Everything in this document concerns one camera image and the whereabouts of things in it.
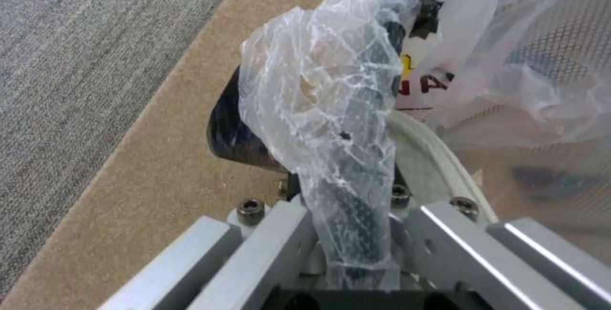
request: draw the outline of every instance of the wrapped object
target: wrapped object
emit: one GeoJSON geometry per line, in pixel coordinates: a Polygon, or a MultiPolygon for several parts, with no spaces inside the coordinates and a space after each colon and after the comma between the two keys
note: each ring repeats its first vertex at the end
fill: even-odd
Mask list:
{"type": "Polygon", "coordinates": [[[419,0],[324,0],[242,47],[240,116],[299,175],[335,288],[396,289],[388,214],[401,42],[419,0]]]}

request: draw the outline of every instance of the clear plastic wrap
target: clear plastic wrap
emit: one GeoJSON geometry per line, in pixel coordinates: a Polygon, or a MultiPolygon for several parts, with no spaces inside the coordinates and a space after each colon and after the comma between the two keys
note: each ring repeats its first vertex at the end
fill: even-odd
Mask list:
{"type": "Polygon", "coordinates": [[[606,0],[504,0],[428,120],[453,149],[611,134],[606,0]]]}
{"type": "Polygon", "coordinates": [[[499,218],[531,216],[611,264],[611,2],[499,3],[427,124],[499,218]]]}
{"type": "Polygon", "coordinates": [[[418,10],[419,0],[324,0],[274,18],[242,46],[240,115],[299,175],[335,288],[399,287],[386,117],[418,10]]]}

